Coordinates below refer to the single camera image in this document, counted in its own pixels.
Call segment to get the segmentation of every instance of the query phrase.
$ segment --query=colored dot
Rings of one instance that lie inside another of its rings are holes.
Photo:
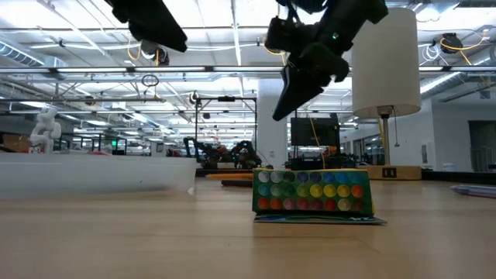
[[[348,178],[348,173],[343,173],[343,172],[339,172],[336,174],[336,180],[341,184],[346,184],[350,182],[350,179]]]
[[[298,186],[298,189],[296,189],[296,192],[300,197],[306,197],[308,195],[307,188],[304,185]]]
[[[326,183],[331,183],[334,180],[334,174],[332,173],[325,173],[324,174],[324,181]]]
[[[354,184],[362,184],[367,181],[367,172],[365,171],[354,171],[350,173],[350,180]]]
[[[355,212],[362,212],[363,202],[361,200],[354,201],[353,204],[351,205],[351,210]]]
[[[329,198],[332,198],[336,195],[336,187],[334,187],[334,185],[326,185],[324,187],[324,195],[329,197]]]
[[[310,173],[310,180],[314,182],[320,182],[322,180],[322,176],[318,172]]]
[[[307,173],[304,173],[304,172],[298,173],[298,181],[306,182],[307,180],[308,180],[308,174]]]
[[[365,193],[363,192],[363,187],[362,186],[360,186],[360,185],[354,185],[351,188],[351,194],[355,198],[362,198],[363,197],[363,194],[365,194]]]
[[[262,184],[258,186],[258,193],[263,196],[267,196],[269,194],[269,185]]]
[[[270,174],[267,173],[266,171],[261,171],[258,174],[258,180],[261,181],[262,183],[267,183],[269,182],[270,179]]]
[[[295,206],[295,200],[294,199],[292,199],[292,198],[286,198],[284,200],[284,208],[286,210],[293,210],[293,209],[295,209],[294,206]]]
[[[269,199],[268,198],[259,198],[258,199],[258,208],[269,209]]]
[[[325,201],[325,210],[334,211],[336,210],[336,201],[333,199],[328,199]]]
[[[322,210],[324,208],[324,203],[321,200],[315,199],[310,203],[311,210]]]
[[[306,198],[298,199],[298,209],[308,210],[309,207],[310,207],[310,202],[308,202]]]
[[[291,197],[292,195],[295,194],[295,187],[293,185],[286,185],[284,187],[283,192],[285,196]]]
[[[338,208],[341,211],[348,211],[348,210],[350,210],[350,208],[351,208],[350,201],[348,201],[345,198],[340,199],[339,202],[338,202]]]
[[[282,173],[279,171],[273,171],[272,174],[270,174],[270,179],[274,183],[279,183],[282,181]]]
[[[320,196],[322,196],[322,193],[322,186],[315,184],[310,187],[310,195],[312,195],[312,197],[320,198]]]
[[[350,195],[350,187],[347,185],[340,185],[338,187],[338,195],[341,198],[347,198]]]
[[[279,197],[282,194],[282,187],[277,184],[272,185],[272,187],[270,188],[270,193],[273,196]]]
[[[270,207],[274,210],[282,209],[282,201],[280,198],[273,198],[270,200]]]
[[[287,181],[287,182],[293,182],[293,181],[295,181],[294,180],[295,178],[296,178],[296,176],[292,172],[287,172],[283,175],[284,181]]]

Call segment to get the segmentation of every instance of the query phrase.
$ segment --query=white lampshade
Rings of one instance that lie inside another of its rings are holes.
[[[377,25],[366,22],[354,40],[353,114],[378,118],[377,107],[396,115],[420,110],[417,21],[409,9],[389,9]]]

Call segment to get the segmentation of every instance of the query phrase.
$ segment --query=yellow dot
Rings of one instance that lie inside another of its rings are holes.
[[[310,194],[314,198],[319,198],[322,195],[322,186],[315,184],[310,187]]]
[[[347,198],[350,195],[350,187],[347,185],[340,185],[338,187],[338,195],[342,198]]]
[[[334,187],[333,185],[329,184],[329,185],[326,185],[324,187],[324,194],[329,197],[329,198],[332,198],[336,195],[336,187]]]
[[[304,185],[298,186],[298,189],[296,189],[296,192],[300,197],[306,197],[307,196],[307,188]]]

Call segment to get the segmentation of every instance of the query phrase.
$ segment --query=white robot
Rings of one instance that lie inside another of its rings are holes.
[[[36,126],[29,137],[30,153],[41,153],[42,145],[44,145],[45,154],[52,153],[53,140],[59,139],[62,133],[60,123],[55,122],[55,115],[57,115],[55,108],[42,108],[41,113],[36,116]]]

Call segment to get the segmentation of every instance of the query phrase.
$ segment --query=blue dot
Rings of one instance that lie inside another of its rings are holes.
[[[318,172],[310,173],[310,180],[319,183],[322,180],[322,176]]]
[[[361,184],[367,180],[367,174],[364,171],[350,173],[350,180],[354,184]]]
[[[300,182],[306,182],[308,180],[308,174],[307,173],[304,173],[304,172],[301,172],[301,173],[298,173],[298,181]]]
[[[324,181],[326,183],[331,183],[334,180],[334,174],[332,173],[325,173],[324,174]]]
[[[341,184],[347,184],[350,182],[350,179],[348,178],[348,173],[342,173],[342,172],[336,174],[336,180]]]
[[[263,195],[264,197],[269,195],[269,190],[270,190],[270,188],[269,188],[269,185],[267,185],[267,184],[262,184],[262,185],[258,186],[258,193],[260,195]]]

